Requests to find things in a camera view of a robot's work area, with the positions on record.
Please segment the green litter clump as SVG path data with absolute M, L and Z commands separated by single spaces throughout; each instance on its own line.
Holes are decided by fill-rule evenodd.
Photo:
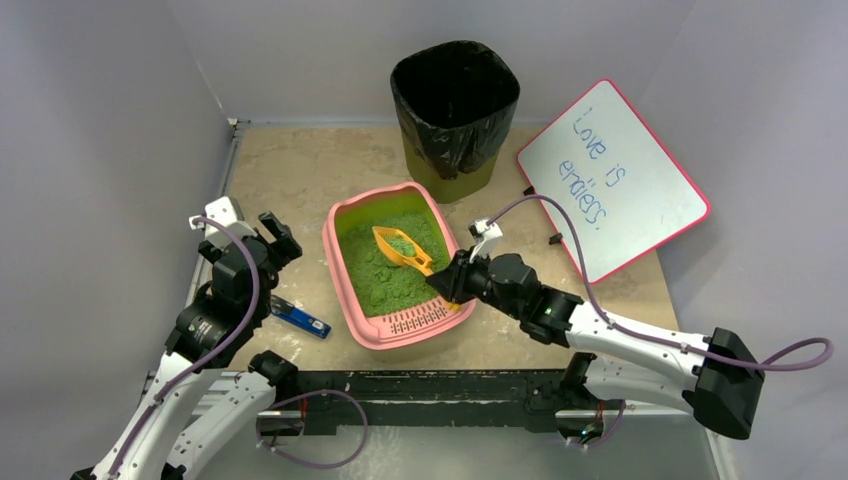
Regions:
M 392 247 L 399 255 L 405 257 L 415 257 L 417 252 L 415 246 L 405 237 L 393 235 L 385 239 L 386 243 Z

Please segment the yellow litter scoop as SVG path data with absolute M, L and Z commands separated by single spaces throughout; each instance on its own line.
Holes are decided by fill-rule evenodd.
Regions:
M 433 259 L 411 237 L 391 227 L 366 226 L 366 230 L 386 258 L 382 267 L 373 265 L 380 284 L 366 294 L 370 301 L 367 309 L 384 315 L 439 300 L 449 311 L 461 311 L 461 305 L 446 302 L 425 282 L 432 273 Z

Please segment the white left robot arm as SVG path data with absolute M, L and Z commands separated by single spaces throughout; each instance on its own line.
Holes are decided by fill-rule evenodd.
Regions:
M 195 479 L 225 443 L 284 393 L 296 390 L 297 367 L 266 350 L 199 417 L 196 406 L 234 355 L 271 314 L 281 270 L 302 255 L 289 226 L 260 214 L 272 238 L 234 208 L 191 219 L 204 232 L 198 251 L 212 278 L 177 317 L 158 370 L 130 423 L 107 455 L 75 479 Z

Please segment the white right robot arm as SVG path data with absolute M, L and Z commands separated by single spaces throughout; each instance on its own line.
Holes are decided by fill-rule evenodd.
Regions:
M 725 437 L 750 437 L 765 373 L 736 333 L 687 334 L 601 316 L 581 297 L 543 284 L 516 253 L 468 257 L 458 251 L 426 283 L 450 303 L 481 301 L 535 341 L 574 349 L 569 369 L 592 396 L 667 406 Z

